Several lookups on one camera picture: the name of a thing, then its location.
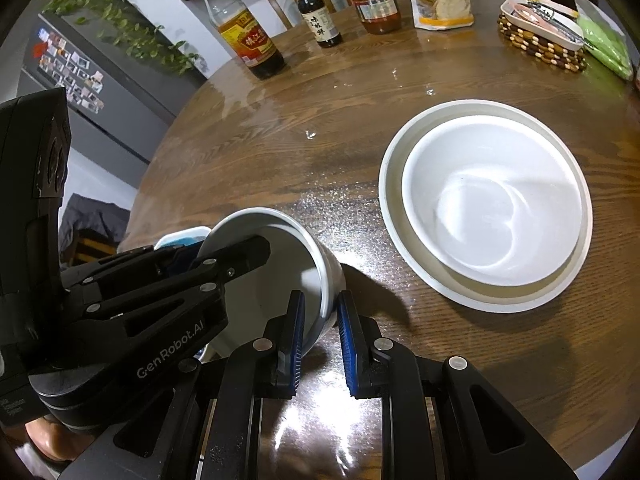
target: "woven trivet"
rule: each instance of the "woven trivet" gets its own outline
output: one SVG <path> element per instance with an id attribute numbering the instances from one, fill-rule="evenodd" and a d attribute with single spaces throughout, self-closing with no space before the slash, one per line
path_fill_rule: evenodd
<path id="1" fill-rule="evenodd" d="M 581 72 L 587 67 L 584 59 L 584 51 L 568 50 L 551 41 L 536 36 L 533 32 L 510 23 L 504 14 L 498 18 L 498 30 L 510 43 L 530 56 L 542 60 L 543 62 L 555 65 L 559 68 L 570 70 L 571 72 Z"/>

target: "dark cloth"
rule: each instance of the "dark cloth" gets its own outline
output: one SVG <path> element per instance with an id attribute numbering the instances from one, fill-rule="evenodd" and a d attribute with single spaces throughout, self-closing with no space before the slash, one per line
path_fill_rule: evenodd
<path id="1" fill-rule="evenodd" d="M 74 235 L 80 229 L 91 229 L 119 244 L 124 238 L 130 212 L 126 209 L 93 200 L 76 193 L 66 204 L 65 213 L 58 231 L 58 253 L 71 245 Z"/>

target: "white plate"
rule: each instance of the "white plate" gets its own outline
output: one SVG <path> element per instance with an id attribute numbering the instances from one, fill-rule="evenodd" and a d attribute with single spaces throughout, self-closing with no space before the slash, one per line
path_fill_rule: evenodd
<path id="1" fill-rule="evenodd" d="M 571 167 L 535 130 L 502 117 L 465 116 L 430 130 L 407 159 L 402 201 L 437 259 L 489 285 L 546 278 L 580 234 Z"/>
<path id="2" fill-rule="evenodd" d="M 458 117 L 492 115 L 517 121 L 543 136 L 562 154 L 571 167 L 580 190 L 582 221 L 577 244 L 562 266 L 544 280 L 521 286 L 495 286 L 470 280 L 438 260 L 421 243 L 409 223 L 402 202 L 402 171 L 409 153 L 418 141 L 439 124 Z M 589 250 L 593 231 L 591 197 L 577 161 L 562 141 L 539 120 L 501 103 L 462 100 L 443 103 L 411 119 L 396 134 L 382 160 L 379 179 L 380 209 L 386 228 L 398 252 L 408 265 L 442 295 L 486 312 L 522 312 L 552 300 L 574 280 Z"/>

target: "white bowl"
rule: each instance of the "white bowl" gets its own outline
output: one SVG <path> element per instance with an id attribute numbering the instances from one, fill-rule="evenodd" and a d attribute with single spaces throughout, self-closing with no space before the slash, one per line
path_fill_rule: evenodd
<path id="1" fill-rule="evenodd" d="M 402 172 L 409 154 L 420 139 L 436 126 L 458 117 L 492 115 L 532 128 L 558 149 L 571 167 L 582 207 L 577 244 L 571 255 L 552 275 L 521 286 L 496 286 L 470 280 L 437 259 L 420 241 L 407 218 L 402 202 Z M 418 276 L 443 296 L 459 304 L 486 312 L 522 312 L 552 300 L 576 277 L 589 250 L 593 231 L 591 197 L 574 156 L 562 141 L 539 120 L 511 106 L 469 99 L 443 103 L 418 114 L 396 134 L 382 160 L 378 182 L 380 209 L 386 228 L 400 255 Z"/>
<path id="2" fill-rule="evenodd" d="M 443 264 L 490 285 L 527 285 L 574 250 L 578 182 L 545 137 L 517 121 L 465 116 L 429 131 L 402 174 L 402 201 Z"/>
<path id="3" fill-rule="evenodd" d="M 269 319 L 287 312 L 293 289 L 305 295 L 303 354 L 335 323 L 334 299 L 344 288 L 336 257 L 293 218 L 275 209 L 252 207 L 220 221 L 202 243 L 198 257 L 245 240 L 265 237 L 271 247 L 266 264 L 225 285 L 227 327 L 205 348 L 226 357 L 259 338 Z"/>

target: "refrigerator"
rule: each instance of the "refrigerator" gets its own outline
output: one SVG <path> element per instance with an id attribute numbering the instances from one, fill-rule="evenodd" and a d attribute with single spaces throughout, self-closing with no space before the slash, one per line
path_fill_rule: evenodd
<path id="1" fill-rule="evenodd" d="M 100 40 L 100 29 L 99 20 L 78 25 L 74 17 L 39 14 L 18 95 L 64 87 L 71 146 L 138 188 L 168 127 L 206 78 L 133 59 Z"/>

